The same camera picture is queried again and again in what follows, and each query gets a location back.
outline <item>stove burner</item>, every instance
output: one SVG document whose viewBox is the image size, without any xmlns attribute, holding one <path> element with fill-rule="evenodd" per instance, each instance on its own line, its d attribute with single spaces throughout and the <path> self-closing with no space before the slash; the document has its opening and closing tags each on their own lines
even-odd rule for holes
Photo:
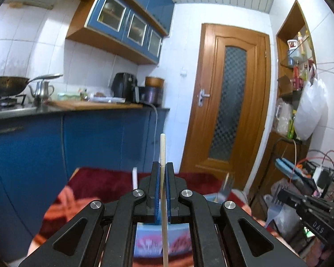
<svg viewBox="0 0 334 267">
<path fill-rule="evenodd" d="M 18 104 L 17 98 L 16 97 L 22 97 L 21 105 L 24 104 L 26 95 L 25 94 L 20 94 L 16 95 L 15 98 L 13 97 L 6 97 L 6 98 L 1 98 L 0 97 L 0 106 L 2 107 L 10 107 L 10 106 L 15 106 Z"/>
</svg>

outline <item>white tile wall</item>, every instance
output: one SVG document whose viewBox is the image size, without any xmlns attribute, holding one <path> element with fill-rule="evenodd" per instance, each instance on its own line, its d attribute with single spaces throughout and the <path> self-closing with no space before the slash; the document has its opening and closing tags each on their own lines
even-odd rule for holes
<svg viewBox="0 0 334 267">
<path fill-rule="evenodd" d="M 107 93 L 116 72 L 137 74 L 137 65 L 100 49 L 66 40 L 79 0 L 61 0 L 53 10 L 23 6 L 0 7 L 0 75 L 33 78 L 63 73 L 53 80 L 54 96 L 61 92 Z"/>
<path fill-rule="evenodd" d="M 294 2 L 295 0 L 274 0 L 270 11 L 273 37 L 276 36 Z M 334 63 L 329 63 L 334 62 L 334 14 L 324 0 L 298 0 L 298 2 L 311 31 L 318 76 L 324 81 L 328 90 L 327 106 L 313 133 L 310 148 L 326 152 L 334 150 Z M 257 169 L 254 169 L 249 178 L 249 186 L 256 172 Z"/>
<path fill-rule="evenodd" d="M 181 164 L 191 113 L 202 23 L 231 25 L 267 33 L 270 35 L 271 52 L 274 54 L 273 32 L 268 14 L 218 4 L 175 5 L 171 33 L 163 41 L 159 65 L 139 66 L 137 78 L 140 84 L 148 75 L 165 79 L 163 106 L 171 109 L 164 128 L 167 140 L 167 160 L 173 162 L 176 172 L 179 171 Z M 275 77 L 274 64 L 272 66 L 272 77 Z M 187 76 L 180 76 L 181 71 L 187 71 Z M 275 94 L 274 83 L 271 85 L 270 94 L 273 99 Z M 267 128 L 269 128 L 271 119 L 272 115 L 268 115 Z M 262 157 L 264 152 L 268 133 L 269 130 L 266 129 L 257 156 L 258 159 L 260 156 Z"/>
</svg>

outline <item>door lock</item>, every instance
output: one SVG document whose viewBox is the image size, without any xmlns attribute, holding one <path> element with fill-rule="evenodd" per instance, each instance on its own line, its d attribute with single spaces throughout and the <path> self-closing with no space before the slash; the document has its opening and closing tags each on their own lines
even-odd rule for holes
<svg viewBox="0 0 334 267">
<path fill-rule="evenodd" d="M 202 88 L 199 92 L 199 101 L 198 101 L 198 106 L 202 107 L 203 106 L 203 98 L 204 97 L 210 97 L 210 94 L 206 94 L 206 90 Z"/>
</svg>

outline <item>dark red cloth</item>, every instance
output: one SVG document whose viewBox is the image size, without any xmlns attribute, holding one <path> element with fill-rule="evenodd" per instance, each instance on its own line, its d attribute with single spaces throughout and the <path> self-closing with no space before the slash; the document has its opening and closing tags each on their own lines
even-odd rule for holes
<svg viewBox="0 0 334 267">
<path fill-rule="evenodd" d="M 149 175 L 150 173 L 139 173 L 138 179 Z M 181 173 L 176 174 L 176 176 L 185 179 L 188 189 L 202 195 L 218 192 L 222 185 L 222 181 L 211 174 Z M 123 194 L 132 190 L 132 174 L 131 172 L 83 167 L 79 169 L 67 185 L 73 190 L 76 200 L 98 197 L 104 203 L 108 203 L 120 199 Z M 228 199 L 234 201 L 240 207 L 244 205 L 233 193 L 230 193 Z M 39 234 L 48 239 L 65 223 L 65 217 L 43 220 Z"/>
</svg>

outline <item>white stick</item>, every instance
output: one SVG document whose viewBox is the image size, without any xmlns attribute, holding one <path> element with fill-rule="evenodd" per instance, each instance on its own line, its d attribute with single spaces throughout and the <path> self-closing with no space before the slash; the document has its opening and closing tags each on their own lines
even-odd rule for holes
<svg viewBox="0 0 334 267">
<path fill-rule="evenodd" d="M 162 250 L 163 250 L 163 267 L 168 267 L 168 239 L 167 239 L 167 201 L 165 189 L 165 168 L 166 168 L 166 135 L 161 134 L 160 140 L 160 169 L 161 169 L 161 217 L 162 217 Z"/>
<path fill-rule="evenodd" d="M 137 167 L 132 169 L 132 189 L 137 189 Z"/>
</svg>

